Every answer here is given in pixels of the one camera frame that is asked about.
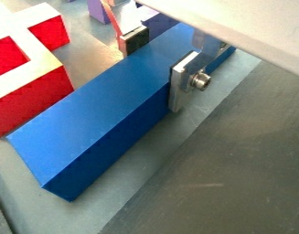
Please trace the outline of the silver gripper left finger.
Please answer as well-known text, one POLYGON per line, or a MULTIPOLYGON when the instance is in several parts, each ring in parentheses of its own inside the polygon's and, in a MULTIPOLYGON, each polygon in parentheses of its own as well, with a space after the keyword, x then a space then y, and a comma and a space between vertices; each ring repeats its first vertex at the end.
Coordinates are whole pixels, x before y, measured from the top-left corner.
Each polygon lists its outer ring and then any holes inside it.
POLYGON ((149 29, 140 22, 133 0, 100 0, 114 29, 117 46, 126 57, 149 43, 149 29))

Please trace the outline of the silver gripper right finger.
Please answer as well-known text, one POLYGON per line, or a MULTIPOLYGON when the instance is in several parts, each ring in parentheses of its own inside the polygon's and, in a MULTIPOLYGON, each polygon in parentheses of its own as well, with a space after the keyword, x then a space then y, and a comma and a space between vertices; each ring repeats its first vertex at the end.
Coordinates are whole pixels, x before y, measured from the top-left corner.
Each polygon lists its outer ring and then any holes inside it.
POLYGON ((193 90, 207 89, 208 73, 231 55, 231 46, 199 29, 192 33, 192 46, 200 51, 188 52, 169 70, 168 109, 172 112, 183 107, 193 90))

